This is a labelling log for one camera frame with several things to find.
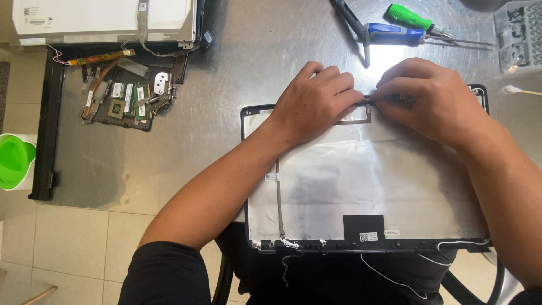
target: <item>person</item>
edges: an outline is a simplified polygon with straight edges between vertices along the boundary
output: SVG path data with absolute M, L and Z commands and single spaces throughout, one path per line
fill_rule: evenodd
M 392 93 L 416 101 L 406 108 L 382 99 Z M 511 304 L 540 304 L 542 171 L 485 113 L 455 71 L 407 59 L 382 75 L 371 98 L 388 119 L 457 151 L 493 245 L 525 288 Z M 288 261 L 285 288 L 284 254 L 258 254 L 248 246 L 244 225 L 230 223 L 277 158 L 321 135 L 362 99 L 350 73 L 308 62 L 269 118 L 181 188 L 152 220 L 133 255 L 119 304 L 210 304 L 199 251 L 214 239 L 240 279 L 239 291 L 250 293 L 247 304 L 442 304 L 438 289 L 448 267 L 414 253 L 363 255 L 367 264 L 359 255 L 307 253 Z M 455 251 L 445 254 L 455 257 Z

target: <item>metal table surface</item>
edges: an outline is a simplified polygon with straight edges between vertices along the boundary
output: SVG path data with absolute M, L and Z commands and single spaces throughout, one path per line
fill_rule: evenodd
M 391 0 L 347 1 L 362 23 L 385 22 Z M 449 27 L 458 38 L 496 41 L 493 12 L 504 1 L 403 0 L 421 16 Z M 240 110 L 275 103 L 309 60 L 337 65 L 354 75 L 368 94 L 384 71 L 409 57 L 455 69 L 465 82 L 483 84 L 491 116 L 507 127 L 525 153 L 542 166 L 542 100 L 506 95 L 505 85 L 540 89 L 540 75 L 502 78 L 496 49 L 452 47 L 363 47 L 338 20 L 329 1 L 216 0 L 205 20 L 215 45 L 191 54 L 185 84 L 172 110 L 156 117 L 151 132 L 93 123 L 83 125 L 81 69 L 67 68 L 55 170 L 61 184 L 47 204 L 156 214 L 174 193 L 241 141 Z

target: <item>hand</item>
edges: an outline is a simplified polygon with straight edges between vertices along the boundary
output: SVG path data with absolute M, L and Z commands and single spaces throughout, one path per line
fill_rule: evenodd
M 413 128 L 421 135 L 452 148 L 475 144 L 496 124 L 480 106 L 456 71 L 420 58 L 409 58 L 382 75 L 371 99 L 391 120 Z M 407 109 L 383 96 L 399 93 L 416 101 Z
M 339 68 L 324 69 L 309 61 L 288 85 L 263 125 L 285 141 L 289 148 L 310 141 L 356 109 L 363 93 L 354 90 L 354 77 Z

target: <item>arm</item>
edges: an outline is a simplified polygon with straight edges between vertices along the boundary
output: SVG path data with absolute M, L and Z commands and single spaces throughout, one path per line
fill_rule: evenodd
M 542 171 L 488 116 L 457 72 L 423 59 L 388 70 L 372 98 L 402 93 L 409 109 L 377 102 L 384 114 L 449 145 L 465 163 L 493 244 L 525 288 L 542 285 Z
M 316 138 L 355 109 L 363 94 L 353 85 L 350 73 L 308 62 L 269 118 L 181 188 L 149 224 L 139 246 L 168 241 L 201 249 L 217 237 L 280 155 Z

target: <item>cotton swab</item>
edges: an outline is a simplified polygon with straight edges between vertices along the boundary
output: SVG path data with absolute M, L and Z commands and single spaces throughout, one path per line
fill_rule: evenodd
M 505 88 L 505 93 L 528 93 L 528 94 L 535 94 L 537 96 L 542 96 L 542 93 L 540 92 L 533 92 L 533 91 L 525 91 L 521 90 L 520 88 L 514 87 L 512 85 L 508 85 Z

